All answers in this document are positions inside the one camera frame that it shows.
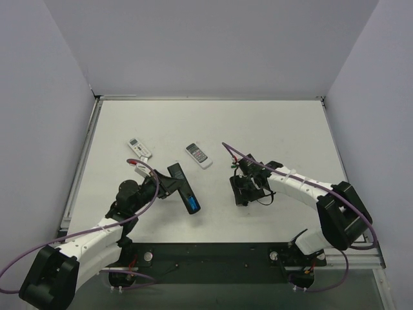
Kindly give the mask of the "blue battery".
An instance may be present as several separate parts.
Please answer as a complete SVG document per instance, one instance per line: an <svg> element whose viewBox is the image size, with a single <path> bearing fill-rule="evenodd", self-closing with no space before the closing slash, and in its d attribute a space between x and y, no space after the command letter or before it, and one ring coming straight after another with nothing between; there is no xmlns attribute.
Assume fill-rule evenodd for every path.
<svg viewBox="0 0 413 310"><path fill-rule="evenodd" d="M189 200L192 210L196 211L198 209L198 206L197 206L197 202L195 201L195 199L193 197L189 197L188 200Z"/></svg>
<svg viewBox="0 0 413 310"><path fill-rule="evenodd" d="M188 198L188 202L190 204L191 209L195 210L197 207L197 204L193 196Z"/></svg>

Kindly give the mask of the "black TV remote control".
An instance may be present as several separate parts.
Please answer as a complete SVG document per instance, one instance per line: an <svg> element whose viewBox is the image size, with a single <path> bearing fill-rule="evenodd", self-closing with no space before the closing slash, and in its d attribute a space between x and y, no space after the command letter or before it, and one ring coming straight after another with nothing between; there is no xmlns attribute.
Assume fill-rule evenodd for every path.
<svg viewBox="0 0 413 310"><path fill-rule="evenodd" d="M186 181L186 185L183 188L179 189L178 193L179 193L179 195L180 195L180 197L181 197L181 199L182 199L182 201L183 201L183 203L186 207L187 212L189 214L195 214L195 213L199 212L201 210L201 206L200 206L200 204L199 204L199 202L198 202L198 200L197 200L197 198L196 198L196 196L195 196L195 194L194 194L194 192L193 192L193 190L192 190L192 188L191 188L191 186L190 186L190 184L189 184L189 182L186 178L186 175L185 175L183 169L180 166L180 164L175 163L175 164L167 167L167 169L168 169L168 172L169 172L171 177L182 179L182 180ZM193 211L191 209L190 204L188 202L188 198L191 197L191 196L193 196L195 201L197 202L198 209L196 211Z"/></svg>

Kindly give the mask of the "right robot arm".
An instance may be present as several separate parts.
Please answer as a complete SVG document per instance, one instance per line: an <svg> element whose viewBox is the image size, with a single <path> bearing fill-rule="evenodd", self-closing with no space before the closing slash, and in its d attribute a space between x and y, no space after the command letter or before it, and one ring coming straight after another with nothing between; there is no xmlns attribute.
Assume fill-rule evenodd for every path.
<svg viewBox="0 0 413 310"><path fill-rule="evenodd" d="M291 240L291 246L304 256L324 249L345 251L370 227L372 218L355 188L346 181L323 183L300 175L281 163L266 165L252 155L234 164L230 177L237 206L247 206L275 194L284 194L313 208L319 216L319 227L305 229Z"/></svg>

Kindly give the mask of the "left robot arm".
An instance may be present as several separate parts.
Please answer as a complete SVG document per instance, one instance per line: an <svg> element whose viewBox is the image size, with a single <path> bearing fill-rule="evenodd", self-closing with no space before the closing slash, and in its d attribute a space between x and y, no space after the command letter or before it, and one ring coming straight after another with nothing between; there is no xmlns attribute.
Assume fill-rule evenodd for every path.
<svg viewBox="0 0 413 310"><path fill-rule="evenodd" d="M20 299L37 309L67 309L76 291L100 270L131 261L132 249L125 244L138 221L136 214L185 184L182 172L169 176L155 172L142 184L122 182L109 211L90 232L57 247L46 245L37 253L19 290Z"/></svg>

